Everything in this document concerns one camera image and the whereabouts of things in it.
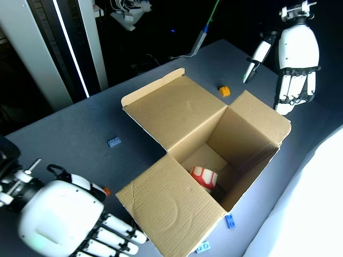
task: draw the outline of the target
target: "green cable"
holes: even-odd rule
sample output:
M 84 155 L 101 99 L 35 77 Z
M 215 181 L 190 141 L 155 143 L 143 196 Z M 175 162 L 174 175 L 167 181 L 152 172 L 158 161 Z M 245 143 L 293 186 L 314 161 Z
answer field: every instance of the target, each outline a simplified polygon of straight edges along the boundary
M 206 25 L 209 25 L 210 22 L 212 21 L 212 17 L 213 17 L 213 15 L 214 15 L 215 10 L 217 9 L 217 5 L 219 4 L 219 1 L 220 1 L 220 0 L 217 0 L 217 2 L 215 3 L 215 6 L 214 6 L 214 8 L 213 8 L 213 10 L 212 10 L 212 13 L 211 13 L 211 16 L 210 16 L 210 18 L 208 19 L 208 22 L 206 23 Z

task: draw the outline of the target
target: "red and white object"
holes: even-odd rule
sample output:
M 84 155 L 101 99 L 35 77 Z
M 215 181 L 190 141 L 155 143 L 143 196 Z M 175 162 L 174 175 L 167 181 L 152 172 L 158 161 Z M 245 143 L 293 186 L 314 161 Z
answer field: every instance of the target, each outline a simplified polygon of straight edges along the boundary
M 191 176 L 209 193 L 214 189 L 218 174 L 212 170 L 194 166 Z

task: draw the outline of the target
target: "blue lego brick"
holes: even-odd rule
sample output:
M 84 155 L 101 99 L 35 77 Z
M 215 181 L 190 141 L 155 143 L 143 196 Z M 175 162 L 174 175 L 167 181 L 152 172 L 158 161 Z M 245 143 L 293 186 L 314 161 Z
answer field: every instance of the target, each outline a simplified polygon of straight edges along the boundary
M 227 222 L 227 225 L 228 225 L 229 229 L 232 229 L 232 228 L 236 227 L 236 224 L 234 222 L 234 218 L 232 217 L 231 214 L 226 215 L 225 219 L 226 219 L 226 222 Z
M 201 245 L 199 245 L 199 247 L 197 248 L 196 252 L 197 253 L 202 253 L 205 252 L 207 250 L 211 249 L 210 248 L 210 243 L 208 241 L 204 241 Z
M 107 141 L 107 143 L 108 143 L 110 148 L 113 148 L 116 145 L 119 145 L 121 143 L 121 140 L 120 140 L 120 138 L 113 138 L 113 139 Z

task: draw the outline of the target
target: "dark gray table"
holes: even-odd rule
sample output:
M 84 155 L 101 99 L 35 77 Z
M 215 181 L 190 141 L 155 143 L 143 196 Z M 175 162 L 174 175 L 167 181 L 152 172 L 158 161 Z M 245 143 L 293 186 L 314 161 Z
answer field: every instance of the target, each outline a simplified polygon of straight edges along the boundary
M 54 163 L 110 188 L 113 195 L 106 200 L 106 209 L 129 221 L 128 213 L 114 193 L 165 152 L 122 111 L 121 98 L 176 68 L 185 67 L 187 76 L 227 104 L 247 89 L 272 106 L 277 75 L 261 67 L 251 83 L 242 84 L 248 67 L 246 57 L 244 52 L 220 40 L 204 47 L 193 58 L 176 59 L 24 127 L 7 138 L 21 149 L 23 165 L 29 166 L 36 158 L 43 159 L 34 175 L 44 182 L 53 179 L 45 168 Z M 224 85 L 231 88 L 232 95 L 223 99 L 218 87 Z M 339 125 L 335 115 L 316 102 L 297 107 L 287 118 L 293 128 L 281 151 L 232 211 L 236 228 L 228 229 L 224 220 L 220 222 L 207 239 L 211 250 L 199 256 L 241 256 L 309 150 Z M 114 137 L 120 137 L 122 143 L 110 149 L 107 140 Z M 0 210 L 1 256 L 39 256 L 17 237 L 16 218 Z M 138 256 L 161 255 L 148 242 L 141 246 Z

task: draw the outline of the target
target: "white robotic hand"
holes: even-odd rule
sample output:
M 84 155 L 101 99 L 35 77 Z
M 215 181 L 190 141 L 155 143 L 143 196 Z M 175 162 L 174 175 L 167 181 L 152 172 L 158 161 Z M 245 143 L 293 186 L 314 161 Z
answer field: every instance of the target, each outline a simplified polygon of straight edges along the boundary
M 19 155 L 15 145 L 0 137 L 0 207 L 20 213 L 18 234 L 31 249 L 47 257 L 128 257 L 147 240 L 103 211 L 106 194 L 100 187 L 56 165 L 48 170 L 57 180 L 44 186 L 31 176 L 40 159 L 25 170 L 17 163 Z
M 307 20 L 314 15 L 310 6 L 302 4 L 282 8 L 280 15 L 286 23 L 279 40 L 280 85 L 279 95 L 275 101 L 275 110 L 286 115 L 295 105 L 309 102 L 316 90 L 316 71 L 320 70 L 319 47 L 313 31 L 307 26 Z M 269 53 L 277 35 L 274 32 L 267 36 L 254 53 L 243 82 L 249 82 L 256 74 L 256 69 Z

